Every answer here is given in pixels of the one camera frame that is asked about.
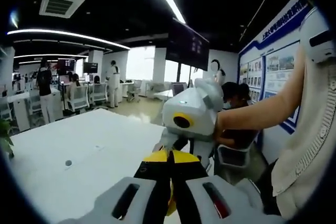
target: window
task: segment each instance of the window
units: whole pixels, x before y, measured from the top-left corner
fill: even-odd
[[[155,47],[135,47],[128,52],[126,79],[152,80]]]
[[[177,68],[179,64],[174,61],[166,60],[165,72],[164,72],[164,81],[175,82],[177,78]],[[189,73],[190,66],[182,64],[181,65],[181,74],[180,74],[180,82],[189,83]],[[203,70],[191,67],[191,76],[190,79],[195,82],[195,79],[203,78]]]
[[[75,73],[78,74],[78,77],[83,76],[83,59],[76,61]]]
[[[166,60],[166,66],[164,68],[164,81],[176,82],[178,66],[179,64],[177,62]]]

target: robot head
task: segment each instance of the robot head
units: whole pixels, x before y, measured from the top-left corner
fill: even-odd
[[[328,24],[316,7],[302,21],[300,43],[306,57],[315,63],[335,57],[335,45]]]
[[[217,112],[223,108],[223,92],[213,80],[196,79],[188,88],[165,102],[162,119],[168,129],[187,137],[211,136]]]

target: air conditioning vent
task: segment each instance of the air conditioning vent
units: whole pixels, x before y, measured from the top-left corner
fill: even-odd
[[[42,0],[40,15],[70,18],[85,0]]]

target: yellow robot eye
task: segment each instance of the yellow robot eye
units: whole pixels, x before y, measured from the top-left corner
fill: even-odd
[[[189,128],[194,124],[191,117],[184,113],[174,113],[173,121],[178,127],[183,129]]]

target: ceiling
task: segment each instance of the ceiling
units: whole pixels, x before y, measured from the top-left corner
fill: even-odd
[[[289,0],[266,0],[241,41],[239,39],[242,33],[263,0],[174,1],[186,23],[206,37],[212,49],[239,52]],[[2,3],[0,39],[3,45],[14,46],[16,56],[76,55],[90,49],[104,50],[104,52],[125,49],[64,35],[42,33],[5,35],[6,32],[17,29],[9,18],[13,12],[17,14],[18,29],[42,28],[68,31],[118,42],[128,47],[144,45],[164,47],[171,20],[175,17],[165,0],[85,0],[68,19],[41,16],[39,15],[40,5],[41,0],[5,0]],[[33,59],[33,57],[18,58],[15,59],[15,63]]]

